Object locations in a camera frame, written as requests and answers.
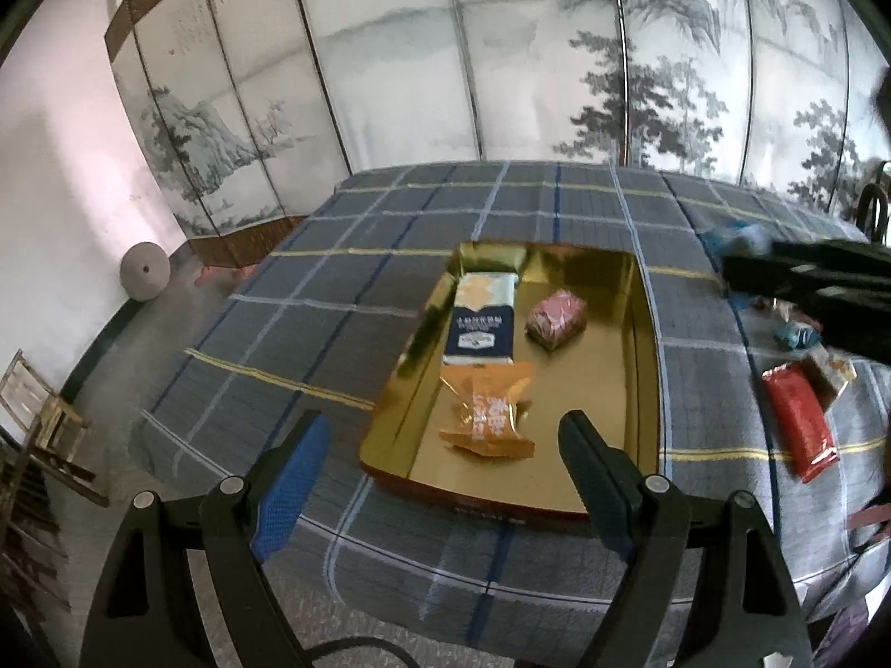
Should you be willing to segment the blue seaweed snack packet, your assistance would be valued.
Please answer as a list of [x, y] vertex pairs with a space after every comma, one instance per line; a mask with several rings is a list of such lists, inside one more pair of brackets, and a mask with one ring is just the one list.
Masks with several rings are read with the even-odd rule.
[[766, 228], [757, 223], [733, 220], [702, 232], [701, 243], [713, 266], [722, 270], [726, 257], [768, 255], [772, 250], [773, 238]]

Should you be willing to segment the red snack packet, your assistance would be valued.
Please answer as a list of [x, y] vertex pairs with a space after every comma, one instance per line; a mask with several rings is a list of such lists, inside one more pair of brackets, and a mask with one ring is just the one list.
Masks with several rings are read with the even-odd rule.
[[761, 383], [797, 478], [811, 483], [838, 461], [838, 448], [819, 398], [797, 362], [764, 371]]

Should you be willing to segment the orange snack packet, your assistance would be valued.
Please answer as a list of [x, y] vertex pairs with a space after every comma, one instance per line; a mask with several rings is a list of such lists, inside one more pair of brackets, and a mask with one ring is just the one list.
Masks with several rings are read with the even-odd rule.
[[530, 362], [444, 365], [439, 381], [453, 398], [453, 416], [439, 438], [485, 459], [532, 459], [535, 442], [522, 436], [518, 421], [534, 375]]

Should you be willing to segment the pink patterned snack packet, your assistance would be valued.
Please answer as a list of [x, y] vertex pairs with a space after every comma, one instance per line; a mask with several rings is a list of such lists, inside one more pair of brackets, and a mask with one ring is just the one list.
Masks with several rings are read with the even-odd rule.
[[586, 327], [586, 302], [568, 289], [558, 289], [533, 306], [526, 335], [548, 351], [568, 344]]

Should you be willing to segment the teal wrapped candy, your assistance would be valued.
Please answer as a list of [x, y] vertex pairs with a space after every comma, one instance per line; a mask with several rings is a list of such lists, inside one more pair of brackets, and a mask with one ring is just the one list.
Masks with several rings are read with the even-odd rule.
[[787, 321], [773, 330], [776, 344], [784, 350], [808, 350], [821, 343], [819, 330], [802, 321]]

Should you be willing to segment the yellow cake snack packet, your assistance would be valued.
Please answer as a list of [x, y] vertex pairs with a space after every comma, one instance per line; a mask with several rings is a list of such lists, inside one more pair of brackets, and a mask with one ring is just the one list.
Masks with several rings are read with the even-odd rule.
[[826, 350], [823, 345], [815, 345], [806, 352], [802, 368], [823, 412], [831, 409], [832, 404], [856, 380], [853, 363]]

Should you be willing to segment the dark wooden chair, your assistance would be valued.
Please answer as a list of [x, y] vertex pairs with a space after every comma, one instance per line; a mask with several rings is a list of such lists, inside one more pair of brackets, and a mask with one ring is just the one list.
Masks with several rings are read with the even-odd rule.
[[873, 244], [885, 244], [889, 228], [889, 161], [868, 166], [859, 186], [855, 225]]

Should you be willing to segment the grey plaid tablecloth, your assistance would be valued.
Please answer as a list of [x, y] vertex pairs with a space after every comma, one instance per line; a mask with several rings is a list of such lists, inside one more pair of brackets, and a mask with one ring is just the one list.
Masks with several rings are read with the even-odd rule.
[[762, 191], [577, 163], [370, 170], [273, 249], [136, 440], [340, 602], [535, 664], [699, 659], [806, 624], [889, 572], [879, 496], [889, 327], [873, 357], [782, 353], [717, 249], [856, 247]]

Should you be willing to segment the gold snack tray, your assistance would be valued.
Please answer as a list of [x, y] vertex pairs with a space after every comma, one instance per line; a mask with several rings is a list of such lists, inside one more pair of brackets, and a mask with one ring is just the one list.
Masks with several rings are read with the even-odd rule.
[[573, 410], [640, 472], [657, 468], [657, 345], [639, 261], [568, 244], [465, 242], [379, 396], [359, 463], [411, 498], [579, 522], [586, 510], [557, 437]]

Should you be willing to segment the blue white snack packet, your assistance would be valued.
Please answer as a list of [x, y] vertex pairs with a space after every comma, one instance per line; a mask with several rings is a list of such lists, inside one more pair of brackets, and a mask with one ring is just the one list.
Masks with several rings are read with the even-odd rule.
[[510, 364], [518, 274], [471, 272], [459, 279], [444, 365]]

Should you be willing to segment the wooden chair on left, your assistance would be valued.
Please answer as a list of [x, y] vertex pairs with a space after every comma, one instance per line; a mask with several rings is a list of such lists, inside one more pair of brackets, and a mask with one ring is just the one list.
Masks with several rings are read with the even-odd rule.
[[66, 489], [106, 508], [109, 498], [94, 485], [95, 474], [77, 463], [91, 423], [63, 398], [23, 350], [13, 353], [2, 374], [2, 438], [17, 453], [15, 484], [29, 466]]

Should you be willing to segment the round grey stone disc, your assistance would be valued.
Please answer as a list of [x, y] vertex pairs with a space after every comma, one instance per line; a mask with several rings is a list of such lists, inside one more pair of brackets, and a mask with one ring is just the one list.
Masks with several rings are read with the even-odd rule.
[[163, 293], [168, 286], [169, 257], [158, 244], [151, 242], [135, 244], [121, 259], [119, 279], [127, 296], [136, 302], [149, 302]]

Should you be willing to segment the painted folding screen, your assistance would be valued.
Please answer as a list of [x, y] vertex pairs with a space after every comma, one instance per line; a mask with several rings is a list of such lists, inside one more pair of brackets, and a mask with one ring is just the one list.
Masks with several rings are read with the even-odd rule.
[[361, 170], [571, 159], [846, 214], [889, 155], [849, 0], [123, 0], [104, 42], [210, 266], [260, 261]]

